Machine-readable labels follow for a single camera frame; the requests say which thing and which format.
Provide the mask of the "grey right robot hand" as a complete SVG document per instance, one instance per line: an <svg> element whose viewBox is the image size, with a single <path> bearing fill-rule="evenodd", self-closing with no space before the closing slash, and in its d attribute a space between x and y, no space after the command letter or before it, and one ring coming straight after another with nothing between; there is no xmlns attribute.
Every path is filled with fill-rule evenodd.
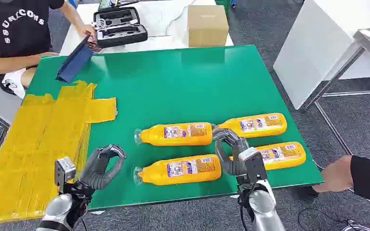
<svg viewBox="0 0 370 231"><path fill-rule="evenodd" d="M222 170L232 176L246 174L246 168L243 161L239 161L238 155L249 149L247 140L228 128L215 128L212 132L212 138L214 141L214 151L219 157ZM226 143L231 147L233 161L229 159L229 155L225 152L222 143Z"/></svg>

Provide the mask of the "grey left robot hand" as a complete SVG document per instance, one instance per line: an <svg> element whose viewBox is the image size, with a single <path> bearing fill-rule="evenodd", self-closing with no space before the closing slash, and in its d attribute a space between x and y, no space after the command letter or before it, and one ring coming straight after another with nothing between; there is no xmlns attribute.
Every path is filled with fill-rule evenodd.
<svg viewBox="0 0 370 231"><path fill-rule="evenodd" d="M116 144L97 148L85 163L74 187L86 195L92 195L95 190L105 188L119 173L126 154Z"/></svg>

